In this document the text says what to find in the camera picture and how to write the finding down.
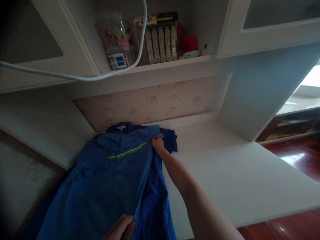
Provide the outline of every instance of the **cabinet door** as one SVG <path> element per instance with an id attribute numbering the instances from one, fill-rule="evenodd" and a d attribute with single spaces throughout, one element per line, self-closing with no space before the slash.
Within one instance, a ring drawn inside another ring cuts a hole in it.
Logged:
<path id="1" fill-rule="evenodd" d="M 8 15 L 2 61 L 77 76 L 99 74 L 66 0 L 18 1 Z M 69 82 L 7 68 L 0 71 L 0 93 Z"/>
<path id="2" fill-rule="evenodd" d="M 318 0 L 229 0 L 218 58 L 317 41 Z"/>

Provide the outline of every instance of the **frosted glass panel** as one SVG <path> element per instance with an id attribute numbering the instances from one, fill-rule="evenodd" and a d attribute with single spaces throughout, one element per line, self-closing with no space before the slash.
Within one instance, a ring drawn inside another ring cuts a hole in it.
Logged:
<path id="1" fill-rule="evenodd" d="M 63 52 L 30 0 L 16 1 L 1 36 L 0 59 L 21 63 L 63 56 Z"/>
<path id="2" fill-rule="evenodd" d="M 320 17 L 320 0 L 251 0 L 244 29 Z"/>

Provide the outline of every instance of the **label on jar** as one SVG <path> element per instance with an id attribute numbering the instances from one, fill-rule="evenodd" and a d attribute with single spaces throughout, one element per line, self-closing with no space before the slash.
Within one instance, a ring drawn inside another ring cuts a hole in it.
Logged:
<path id="1" fill-rule="evenodd" d="M 123 53 L 111 54 L 108 56 L 108 58 L 113 70 L 127 67 Z"/>

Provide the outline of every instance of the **hand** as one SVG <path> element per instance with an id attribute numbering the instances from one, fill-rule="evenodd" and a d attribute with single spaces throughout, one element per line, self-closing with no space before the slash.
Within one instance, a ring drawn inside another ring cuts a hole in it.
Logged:
<path id="1" fill-rule="evenodd" d="M 152 146 L 158 154 L 160 154 L 164 149 L 164 143 L 161 137 L 152 138 Z"/>
<path id="2" fill-rule="evenodd" d="M 136 226 L 132 219 L 132 215 L 123 214 L 103 237 L 103 240 L 130 240 Z"/>

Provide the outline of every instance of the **blue shirt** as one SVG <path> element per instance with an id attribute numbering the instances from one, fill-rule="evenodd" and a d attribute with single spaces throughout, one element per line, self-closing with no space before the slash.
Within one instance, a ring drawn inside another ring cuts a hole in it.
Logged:
<path id="1" fill-rule="evenodd" d="M 37 239 L 102 239 L 123 214 L 138 223 L 159 126 L 99 134 L 60 186 Z"/>
<path id="2" fill-rule="evenodd" d="M 107 132 L 129 133 L 146 126 L 119 123 Z M 164 147 L 168 152 L 178 151 L 174 130 L 160 128 Z M 150 163 L 148 178 L 142 193 L 139 220 L 133 239 L 177 239 L 171 219 L 167 186 L 162 174 L 162 160 L 155 152 Z"/>

